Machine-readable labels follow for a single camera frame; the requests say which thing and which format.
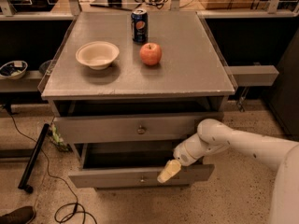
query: can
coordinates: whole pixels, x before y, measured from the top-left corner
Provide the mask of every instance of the can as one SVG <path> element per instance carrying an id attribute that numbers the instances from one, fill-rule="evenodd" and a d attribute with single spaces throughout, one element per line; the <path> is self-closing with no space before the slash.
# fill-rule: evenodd
<path id="1" fill-rule="evenodd" d="M 148 12 L 146 9 L 138 8 L 131 14 L 132 39 L 136 43 L 148 41 Z"/>

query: apple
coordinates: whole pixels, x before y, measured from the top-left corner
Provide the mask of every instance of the apple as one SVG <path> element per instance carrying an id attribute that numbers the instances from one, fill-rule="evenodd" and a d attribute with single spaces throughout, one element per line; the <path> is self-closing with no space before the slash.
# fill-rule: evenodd
<path id="1" fill-rule="evenodd" d="M 141 47 L 139 55 L 142 63 L 146 65 L 155 65 L 161 60 L 162 49 L 160 45 L 149 42 Z"/>

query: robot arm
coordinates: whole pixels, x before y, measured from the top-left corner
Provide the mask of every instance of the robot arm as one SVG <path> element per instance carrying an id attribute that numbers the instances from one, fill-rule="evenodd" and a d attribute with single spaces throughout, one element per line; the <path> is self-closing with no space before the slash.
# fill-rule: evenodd
<path id="1" fill-rule="evenodd" d="M 197 133 L 186 139 L 174 150 L 158 176 L 166 182 L 177 174 L 181 166 L 189 166 L 203 156 L 234 148 L 278 171 L 272 197 L 270 222 L 299 223 L 299 143 L 237 131 L 214 119 L 205 119 L 197 127 Z"/>

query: floor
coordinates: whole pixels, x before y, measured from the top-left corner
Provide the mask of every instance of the floor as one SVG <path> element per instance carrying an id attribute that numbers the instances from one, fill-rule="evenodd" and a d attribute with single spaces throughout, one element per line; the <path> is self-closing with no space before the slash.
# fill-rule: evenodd
<path id="1" fill-rule="evenodd" d="M 48 105 L 14 105 L 18 129 L 37 139 L 45 122 L 52 121 Z M 235 129 L 283 137 L 284 133 L 271 112 L 259 100 L 247 101 L 245 112 L 239 112 L 235 102 L 225 107 L 223 122 Z M 33 147 L 35 142 L 20 135 L 12 118 L 0 111 L 0 147 Z M 45 139 L 43 151 L 49 157 L 50 174 L 66 180 L 78 195 L 79 202 L 91 213 L 97 223 L 266 223 L 275 173 L 266 166 L 238 153 L 226 151 L 205 157 L 204 163 L 215 164 L 207 182 L 196 182 L 187 188 L 146 189 L 76 189 L 67 174 L 78 168 L 74 153 L 64 153 Z M 56 223 L 57 210 L 76 199 L 65 182 L 49 177 L 47 159 L 40 153 L 29 184 L 32 194 L 18 189 L 26 161 L 0 161 L 0 215 L 24 205 L 36 208 L 33 223 Z M 58 218 L 68 214 L 70 208 L 60 212 Z M 75 215 L 68 223 L 82 223 L 82 214 Z M 87 217 L 85 223 L 94 223 Z"/>

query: drawer front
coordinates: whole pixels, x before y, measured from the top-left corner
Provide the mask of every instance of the drawer front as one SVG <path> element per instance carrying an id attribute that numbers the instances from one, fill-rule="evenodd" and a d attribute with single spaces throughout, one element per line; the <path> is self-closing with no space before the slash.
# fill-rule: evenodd
<path id="1" fill-rule="evenodd" d="M 157 177 L 163 167 L 82 170 L 69 173 L 77 188 L 120 189 L 141 187 L 186 186 L 195 181 L 207 181 L 214 170 L 213 164 L 195 164 L 183 168 L 164 184 Z"/>
<path id="2" fill-rule="evenodd" d="M 56 118 L 64 141 L 101 143 L 137 140 L 181 139 L 196 132 L 199 121 L 222 119 L 221 112 Z"/>

